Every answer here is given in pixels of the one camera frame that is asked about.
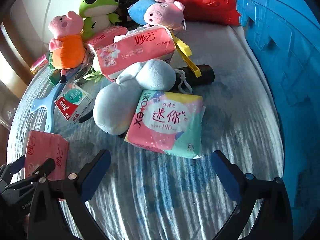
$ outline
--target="mattress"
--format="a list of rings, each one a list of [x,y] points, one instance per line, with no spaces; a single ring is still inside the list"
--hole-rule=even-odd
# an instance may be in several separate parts
[[[211,166],[211,153],[221,150],[244,172],[258,179],[283,175],[284,152],[273,99],[262,70],[244,38],[242,27],[187,23],[177,35],[193,52],[196,64],[210,65],[214,83],[194,87],[204,99],[202,158],[189,160],[138,149],[110,136],[91,119],[71,124],[55,109],[55,133],[70,142],[67,173],[78,172],[100,149],[112,155],[111,166],[86,206],[110,239],[212,239],[236,206]],[[177,54],[173,67],[184,66]],[[49,69],[35,76],[13,120],[7,162],[25,153],[29,130],[44,130],[45,111],[29,112],[34,98],[52,89]],[[96,96],[103,79],[81,87]],[[87,107],[88,112],[93,102]],[[21,173],[14,177],[20,179]],[[242,233],[246,236],[260,201]],[[81,237],[66,203],[63,212],[75,236]]]

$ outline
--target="sanitary pad package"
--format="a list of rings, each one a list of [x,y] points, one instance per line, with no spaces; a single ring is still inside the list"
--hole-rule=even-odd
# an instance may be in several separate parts
[[[125,141],[150,151],[201,157],[201,96],[144,90]]]

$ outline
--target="george pig plush toy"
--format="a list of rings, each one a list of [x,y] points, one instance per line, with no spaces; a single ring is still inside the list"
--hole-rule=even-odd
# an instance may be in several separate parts
[[[86,62],[87,54],[81,38],[84,21],[74,11],[57,16],[49,23],[53,33],[49,50],[52,52],[52,65],[57,69],[75,68]]]
[[[175,0],[139,0],[129,7],[132,20],[140,25],[163,25],[174,31],[183,30],[184,5]]]

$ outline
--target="yellow plastic clip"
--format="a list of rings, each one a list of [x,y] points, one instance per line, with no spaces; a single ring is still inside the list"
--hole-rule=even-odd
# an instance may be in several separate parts
[[[195,74],[195,76],[197,78],[201,77],[202,74],[201,74],[200,69],[197,67],[196,64],[194,64],[191,61],[191,59],[188,58],[189,56],[192,55],[192,51],[191,51],[190,47],[187,44],[185,44],[182,40],[175,37],[172,32],[171,32],[171,35],[173,38],[173,42],[176,45],[176,49],[177,49],[178,53],[180,54],[180,56],[182,57],[182,59],[184,60],[184,62],[193,71],[193,73]]]

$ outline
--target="white wall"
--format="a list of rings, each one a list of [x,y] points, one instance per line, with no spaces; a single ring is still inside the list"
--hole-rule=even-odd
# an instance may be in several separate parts
[[[16,0],[10,18],[34,58],[48,51],[53,38],[49,22],[68,11],[78,12],[81,0]]]

